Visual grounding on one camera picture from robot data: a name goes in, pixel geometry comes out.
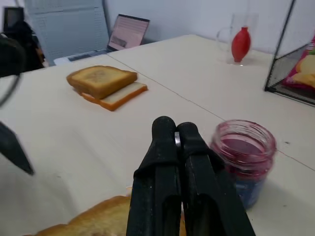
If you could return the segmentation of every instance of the glass jar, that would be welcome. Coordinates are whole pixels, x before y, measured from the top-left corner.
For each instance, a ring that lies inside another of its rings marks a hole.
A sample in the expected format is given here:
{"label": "glass jar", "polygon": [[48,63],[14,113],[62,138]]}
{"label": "glass jar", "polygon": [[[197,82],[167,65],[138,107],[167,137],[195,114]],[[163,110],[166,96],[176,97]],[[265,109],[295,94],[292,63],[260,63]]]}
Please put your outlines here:
{"label": "glass jar", "polygon": [[253,206],[273,166],[274,136],[251,121],[228,120],[216,127],[210,147],[225,162],[244,207]]}

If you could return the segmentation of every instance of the wire mesh basket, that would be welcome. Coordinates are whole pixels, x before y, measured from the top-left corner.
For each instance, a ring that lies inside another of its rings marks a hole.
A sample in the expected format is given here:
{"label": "wire mesh basket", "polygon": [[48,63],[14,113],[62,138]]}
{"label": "wire mesh basket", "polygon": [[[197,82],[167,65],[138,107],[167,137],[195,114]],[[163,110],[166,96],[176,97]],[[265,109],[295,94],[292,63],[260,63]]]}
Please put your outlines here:
{"label": "wire mesh basket", "polygon": [[292,0],[289,7],[264,90],[315,106],[315,90],[292,88],[282,83],[291,70],[296,66],[303,52],[308,47],[308,44],[304,44],[290,53],[286,53],[282,56],[280,54],[280,48],[283,44],[295,3],[296,0]]}

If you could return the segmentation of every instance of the red rubber bulb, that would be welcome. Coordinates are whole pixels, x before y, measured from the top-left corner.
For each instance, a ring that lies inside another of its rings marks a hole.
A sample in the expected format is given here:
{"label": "red rubber bulb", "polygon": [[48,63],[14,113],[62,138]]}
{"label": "red rubber bulb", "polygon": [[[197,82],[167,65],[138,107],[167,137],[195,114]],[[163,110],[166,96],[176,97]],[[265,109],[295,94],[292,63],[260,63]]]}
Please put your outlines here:
{"label": "red rubber bulb", "polygon": [[242,29],[235,35],[232,41],[232,55],[234,61],[240,63],[251,48],[251,36],[248,27]]}

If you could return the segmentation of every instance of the snack bag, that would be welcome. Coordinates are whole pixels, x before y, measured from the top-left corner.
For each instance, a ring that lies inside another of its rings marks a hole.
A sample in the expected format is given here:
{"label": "snack bag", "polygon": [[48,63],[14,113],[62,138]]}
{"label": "snack bag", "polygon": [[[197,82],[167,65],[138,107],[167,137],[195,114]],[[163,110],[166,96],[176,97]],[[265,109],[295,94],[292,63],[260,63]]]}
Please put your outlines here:
{"label": "snack bag", "polygon": [[315,91],[315,36],[282,84]]}

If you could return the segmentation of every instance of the pink packaging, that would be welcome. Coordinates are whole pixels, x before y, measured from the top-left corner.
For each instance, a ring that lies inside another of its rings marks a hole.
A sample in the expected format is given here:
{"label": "pink packaging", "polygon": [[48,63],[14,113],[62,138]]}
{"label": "pink packaging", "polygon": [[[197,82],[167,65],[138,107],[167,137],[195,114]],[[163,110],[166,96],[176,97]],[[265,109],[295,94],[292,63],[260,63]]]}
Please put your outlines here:
{"label": "pink packaging", "polygon": [[306,85],[305,83],[303,83],[303,81],[305,81],[306,78],[313,79],[314,77],[314,81],[315,81],[315,74],[313,72],[313,69],[311,69],[310,67],[315,68],[315,36],[313,37],[312,41],[309,43],[307,49],[303,52],[300,60],[297,62],[295,67],[290,71],[288,76],[282,81],[282,84],[285,86],[293,87],[293,88],[315,91],[315,87],[312,87],[310,85]]}

